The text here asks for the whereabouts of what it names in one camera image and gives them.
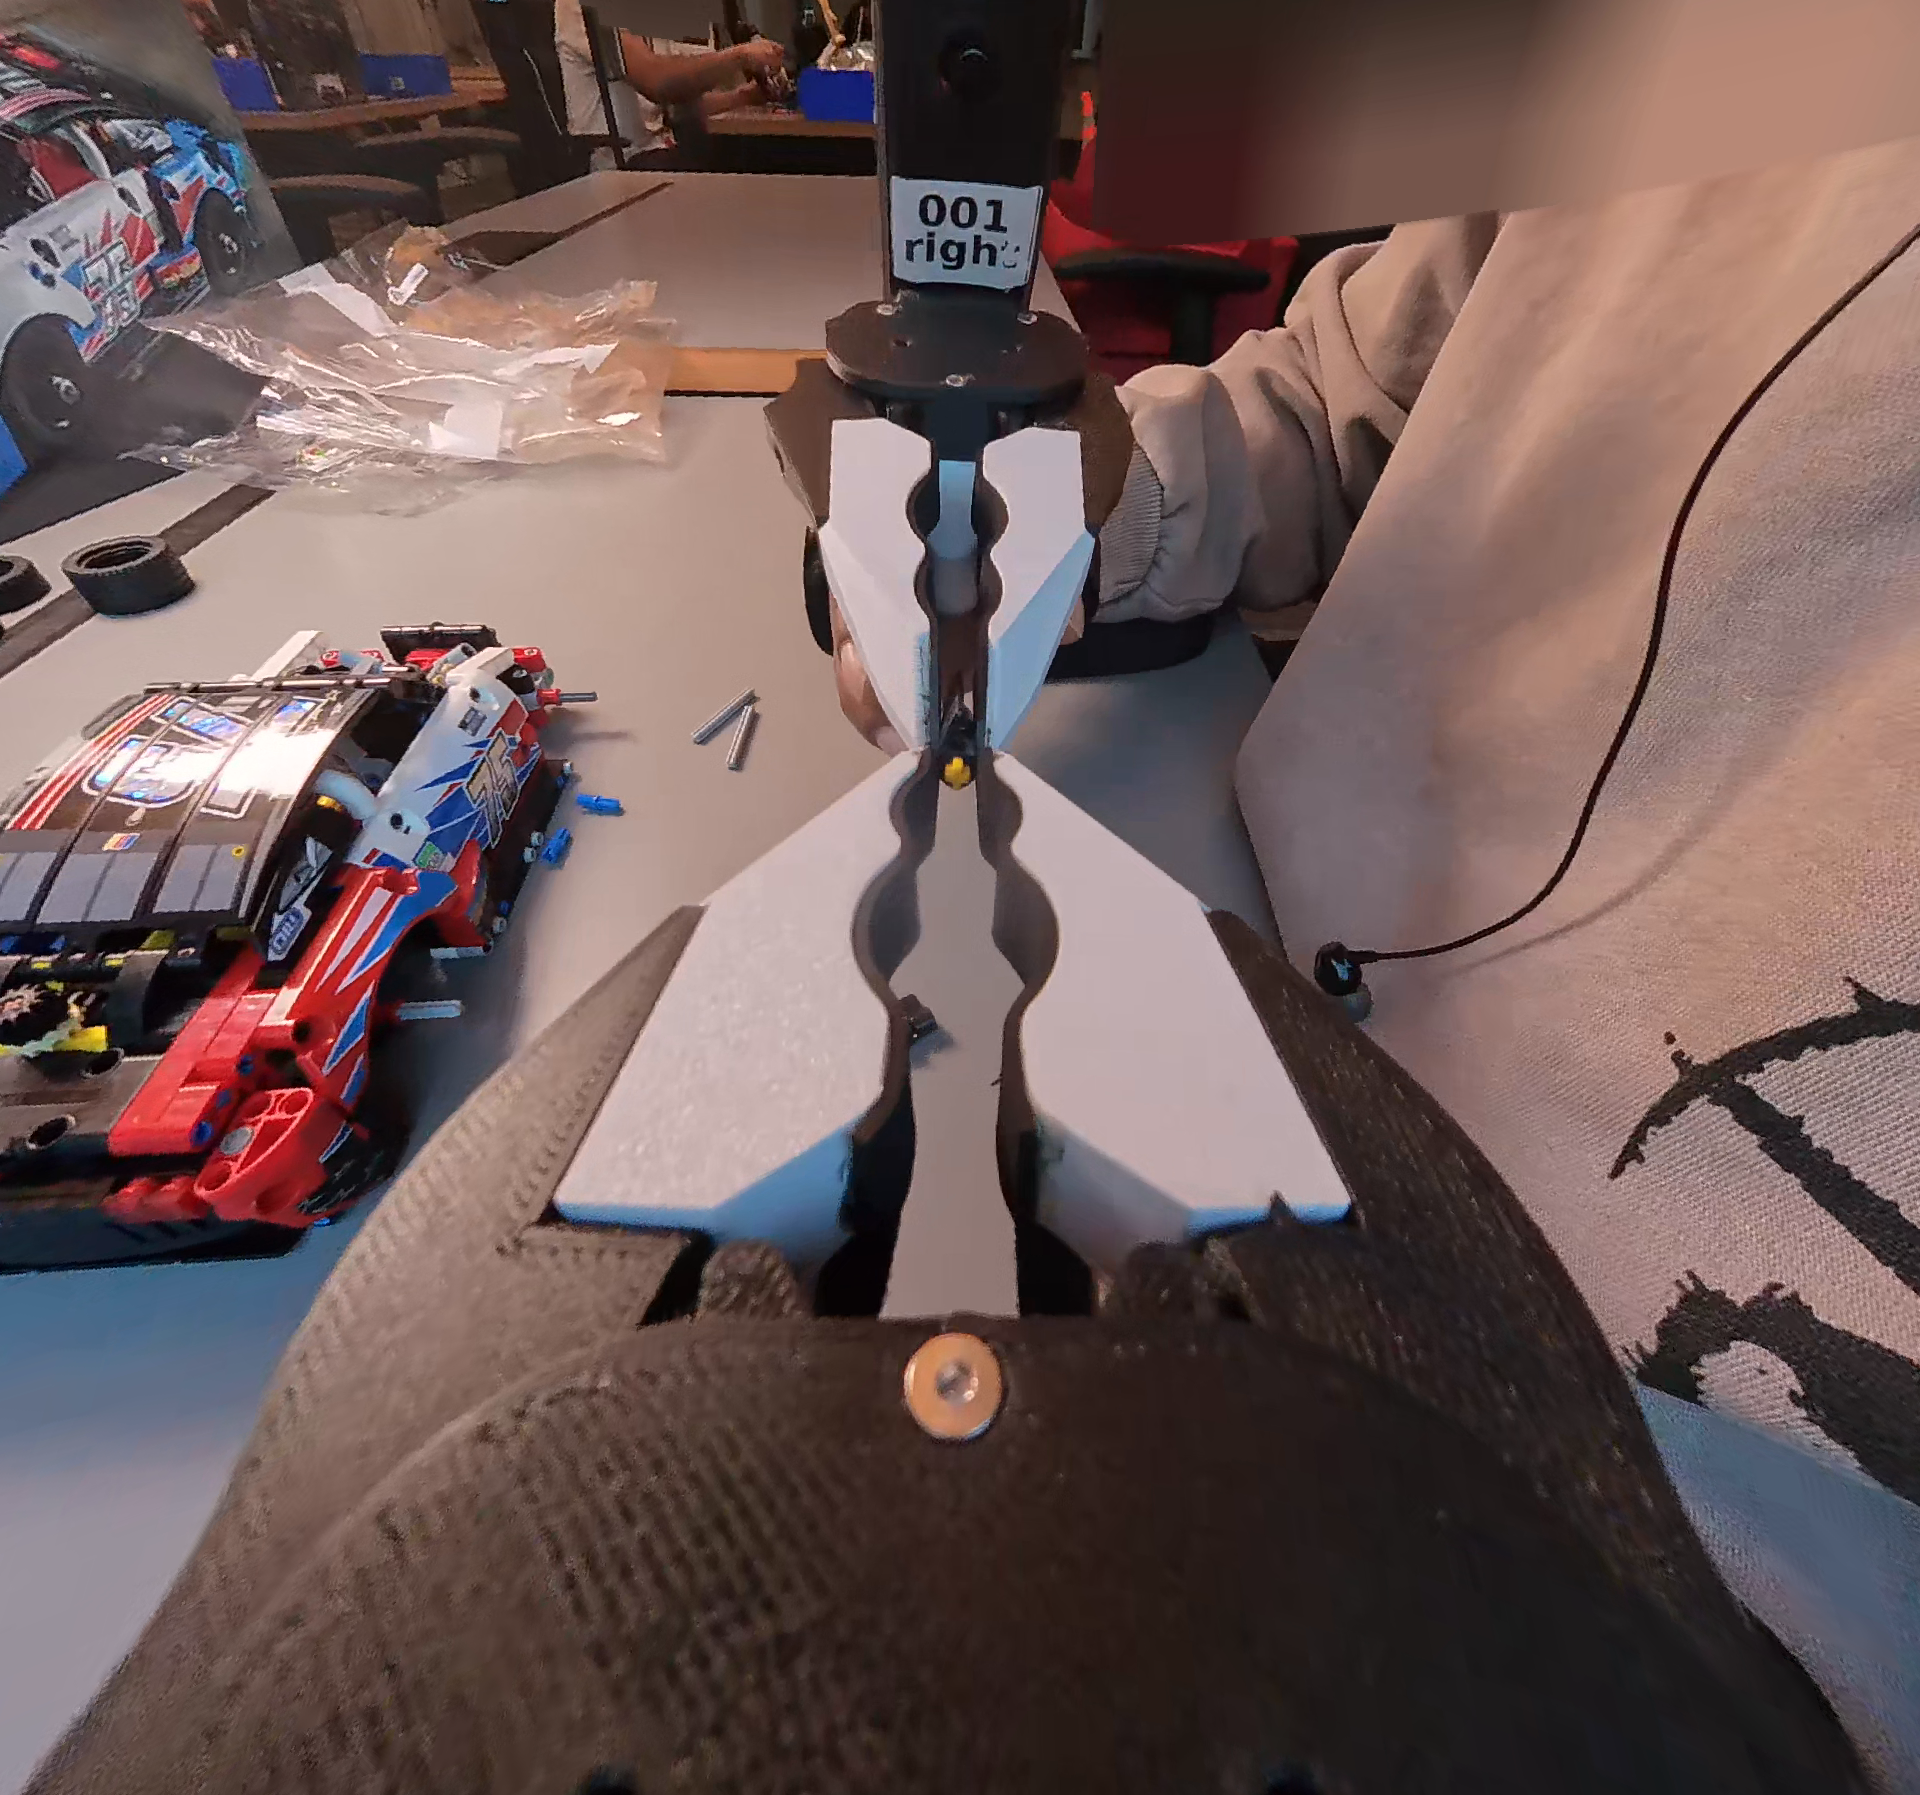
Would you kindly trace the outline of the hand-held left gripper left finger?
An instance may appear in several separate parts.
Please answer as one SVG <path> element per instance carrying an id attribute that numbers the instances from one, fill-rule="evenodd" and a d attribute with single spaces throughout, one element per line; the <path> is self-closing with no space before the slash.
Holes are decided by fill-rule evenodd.
<path id="1" fill-rule="evenodd" d="M 726 881 L 563 1172 L 573 1225 L 765 1241 L 800 1272 L 899 1230 L 910 1026 L 937 785 L 894 757 Z"/>

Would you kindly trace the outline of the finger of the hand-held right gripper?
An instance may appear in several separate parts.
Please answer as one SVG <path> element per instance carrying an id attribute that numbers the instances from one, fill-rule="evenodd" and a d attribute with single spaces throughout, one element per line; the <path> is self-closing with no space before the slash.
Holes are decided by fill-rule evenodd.
<path id="1" fill-rule="evenodd" d="M 937 626 L 922 600 L 926 539 L 915 500 L 936 462 L 922 434 L 883 418 L 841 418 L 828 438 L 828 590 L 877 702 L 910 752 L 932 739 Z"/>
<path id="2" fill-rule="evenodd" d="M 959 627 L 987 752 L 1021 729 L 1082 602 L 1095 536 L 1077 434 L 1006 434 L 985 447 L 976 500 L 997 514 L 979 545 L 979 594 Z"/>

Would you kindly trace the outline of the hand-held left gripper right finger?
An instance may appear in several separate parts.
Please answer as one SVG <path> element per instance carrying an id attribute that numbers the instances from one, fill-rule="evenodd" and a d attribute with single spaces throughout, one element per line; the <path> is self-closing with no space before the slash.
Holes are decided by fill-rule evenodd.
<path id="1" fill-rule="evenodd" d="M 1021 980 L 997 1161 L 1015 1230 L 1091 1272 L 1270 1218 L 1347 1218 L 1350 1190 L 1211 912 L 1006 753 L 976 777 L 992 941 Z"/>

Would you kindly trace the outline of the person's right forearm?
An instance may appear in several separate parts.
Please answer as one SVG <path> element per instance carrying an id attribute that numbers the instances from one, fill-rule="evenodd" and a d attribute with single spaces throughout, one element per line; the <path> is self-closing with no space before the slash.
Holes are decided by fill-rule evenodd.
<path id="1" fill-rule="evenodd" d="M 1344 247 L 1279 326 L 1210 367 L 1122 382 L 1135 454 L 1096 539 L 1096 621 L 1182 622 L 1318 594 L 1501 222 L 1400 222 Z"/>

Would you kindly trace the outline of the red white blue lego car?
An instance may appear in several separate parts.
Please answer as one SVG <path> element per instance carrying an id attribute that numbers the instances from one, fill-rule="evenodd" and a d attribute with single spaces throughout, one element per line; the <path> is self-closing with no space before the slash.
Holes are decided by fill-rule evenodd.
<path id="1" fill-rule="evenodd" d="M 459 1018 L 557 831 L 587 689 L 486 626 L 148 681 L 4 794 L 4 1275 L 285 1254 L 410 1136 L 376 1054 Z"/>

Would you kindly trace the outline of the printed lego set box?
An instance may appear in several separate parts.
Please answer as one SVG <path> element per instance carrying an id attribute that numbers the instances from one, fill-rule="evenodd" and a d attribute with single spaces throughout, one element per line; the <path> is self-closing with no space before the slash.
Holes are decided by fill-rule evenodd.
<path id="1" fill-rule="evenodd" d="M 293 267 L 186 0 L 3 0 L 3 488 L 84 447 L 160 318 Z"/>

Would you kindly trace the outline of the person's right hand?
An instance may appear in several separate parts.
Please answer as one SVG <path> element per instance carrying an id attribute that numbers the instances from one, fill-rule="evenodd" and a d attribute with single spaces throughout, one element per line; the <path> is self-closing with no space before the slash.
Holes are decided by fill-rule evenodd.
<path id="1" fill-rule="evenodd" d="M 850 640 L 850 634 L 835 634 L 831 662 L 842 718 L 868 747 L 874 747 L 883 757 L 897 757 L 899 752 L 904 752 L 904 739 L 887 718 L 877 697 L 877 686 L 858 657 L 856 644 Z"/>

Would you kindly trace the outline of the red gaming chair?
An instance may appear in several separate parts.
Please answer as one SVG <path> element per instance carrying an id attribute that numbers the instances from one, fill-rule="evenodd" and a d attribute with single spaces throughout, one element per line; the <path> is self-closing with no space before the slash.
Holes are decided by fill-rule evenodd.
<path id="1" fill-rule="evenodd" d="M 1113 382 L 1164 363 L 1204 367 L 1242 332 L 1273 327 L 1285 313 L 1297 238 L 1138 247 L 1091 225 L 1096 104 L 1079 91 L 1079 154 L 1047 193 L 1040 225 L 1054 272 L 1090 347 Z"/>

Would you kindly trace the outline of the clear plastic bag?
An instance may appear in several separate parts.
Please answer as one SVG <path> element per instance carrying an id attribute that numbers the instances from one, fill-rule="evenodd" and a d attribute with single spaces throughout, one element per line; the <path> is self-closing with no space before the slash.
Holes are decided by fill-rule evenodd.
<path id="1" fill-rule="evenodd" d="M 319 294 L 344 288 L 387 313 L 413 313 L 501 272 L 486 243 L 455 240 L 441 225 L 390 222 L 335 257 L 277 281 L 281 294 Z"/>
<path id="2" fill-rule="evenodd" d="M 367 490 L 390 504 L 545 464 L 665 456 L 677 323 L 651 281 L 585 297 L 455 288 L 399 308 L 332 276 L 164 327 L 177 407 L 139 459 L 266 490 Z"/>

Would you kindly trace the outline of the black office chair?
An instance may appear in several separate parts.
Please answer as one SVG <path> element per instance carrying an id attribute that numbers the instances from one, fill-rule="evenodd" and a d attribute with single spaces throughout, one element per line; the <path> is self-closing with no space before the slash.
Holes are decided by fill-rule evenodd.
<path id="1" fill-rule="evenodd" d="M 605 131 L 569 129 L 554 17 L 540 5 L 469 0 L 469 12 L 501 82 L 509 125 L 517 131 L 523 193 L 558 186 L 591 170 L 622 170 L 622 147 Z"/>
<path id="2" fill-rule="evenodd" d="M 471 122 L 430 131 L 251 134 L 254 161 L 266 173 L 300 263 L 335 257 L 332 220 L 348 213 L 444 222 L 441 171 L 476 154 L 496 154 L 514 171 L 521 147 L 507 129 Z"/>

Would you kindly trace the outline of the person's beige hoodie torso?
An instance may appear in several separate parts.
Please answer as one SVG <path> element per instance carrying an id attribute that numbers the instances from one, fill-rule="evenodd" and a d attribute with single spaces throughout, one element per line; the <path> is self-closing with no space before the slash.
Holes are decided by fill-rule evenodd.
<path id="1" fill-rule="evenodd" d="M 1915 1502 L 1915 140 L 1420 222 L 1410 406 L 1240 753 L 1279 929 L 1646 1386 Z"/>

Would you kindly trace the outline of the wooden table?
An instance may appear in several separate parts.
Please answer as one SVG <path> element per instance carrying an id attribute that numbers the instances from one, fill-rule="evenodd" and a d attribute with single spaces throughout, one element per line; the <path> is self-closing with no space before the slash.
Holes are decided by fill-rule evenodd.
<path id="1" fill-rule="evenodd" d="M 313 109 L 241 109 L 249 135 L 421 125 L 437 117 L 501 108 L 507 89 L 489 72 L 455 72 L 441 94 L 372 97 Z"/>

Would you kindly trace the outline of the light blue cloth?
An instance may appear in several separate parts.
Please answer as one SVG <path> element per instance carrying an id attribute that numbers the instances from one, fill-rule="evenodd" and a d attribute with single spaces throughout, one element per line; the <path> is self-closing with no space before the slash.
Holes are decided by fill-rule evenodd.
<path id="1" fill-rule="evenodd" d="M 1848 1729 L 1873 1789 L 1918 1789 L 1918 1511 L 1777 1400 L 1760 1421 L 1651 1386 L 1642 1418 L 1720 1577 Z"/>

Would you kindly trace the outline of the black hoodie drawstring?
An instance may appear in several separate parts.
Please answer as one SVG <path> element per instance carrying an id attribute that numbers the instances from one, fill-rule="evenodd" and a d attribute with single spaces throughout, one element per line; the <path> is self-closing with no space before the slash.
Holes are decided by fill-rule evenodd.
<path id="1" fill-rule="evenodd" d="M 1570 868 L 1577 866 L 1577 859 L 1582 848 L 1587 847 L 1588 829 L 1596 820 L 1601 794 L 1613 781 L 1613 775 L 1618 772 L 1619 757 L 1628 748 L 1628 740 L 1642 716 L 1642 704 L 1647 702 L 1647 691 L 1652 689 L 1652 680 L 1665 648 L 1665 634 L 1668 634 L 1668 609 L 1672 609 L 1672 593 L 1679 572 L 1679 557 L 1686 540 L 1686 527 L 1692 525 L 1692 514 L 1716 470 L 1725 452 L 1732 447 L 1732 440 L 1745 430 L 1750 418 L 1764 406 L 1765 395 L 1788 373 L 1788 370 L 1875 285 L 1884 273 L 1888 273 L 1900 261 L 1904 261 L 1918 247 L 1918 225 L 1910 225 L 1904 235 L 1897 238 L 1895 247 L 1887 247 L 1884 254 L 1861 272 L 1833 302 L 1828 302 L 1799 332 L 1797 338 L 1764 370 L 1764 373 L 1740 395 L 1732 412 L 1725 418 L 1725 422 L 1716 429 L 1714 438 L 1710 440 L 1706 452 L 1701 454 L 1699 464 L 1695 466 L 1675 513 L 1672 514 L 1663 552 L 1659 559 L 1655 584 L 1652 584 L 1652 602 L 1647 613 L 1647 630 L 1642 640 L 1642 657 L 1636 668 L 1633 686 L 1625 694 L 1625 702 L 1619 707 L 1619 718 L 1615 720 L 1615 729 L 1610 732 L 1610 744 L 1605 747 L 1593 775 L 1587 781 L 1584 797 L 1578 799 L 1577 818 L 1570 823 L 1570 831 L 1567 836 L 1567 847 L 1558 850 L 1555 865 L 1542 876 L 1542 881 L 1527 894 L 1522 902 L 1501 912 L 1500 917 L 1492 917 L 1482 922 L 1479 929 L 1470 929 L 1460 935 L 1435 941 L 1435 943 L 1420 943 L 1420 945 L 1395 945 L 1395 948 L 1359 948 L 1344 941 L 1324 941 L 1318 945 L 1310 967 L 1311 984 L 1336 999 L 1338 1006 L 1347 1008 L 1350 1015 L 1367 1018 L 1370 1012 L 1370 991 L 1367 984 L 1367 971 L 1370 967 L 1390 967 L 1390 965 L 1410 965 L 1410 961 L 1433 961 L 1456 956 L 1458 952 L 1474 948 L 1479 943 L 1492 941 L 1495 935 L 1501 935 L 1527 917 L 1532 917 L 1538 909 L 1549 906 L 1549 899 L 1560 889 Z"/>

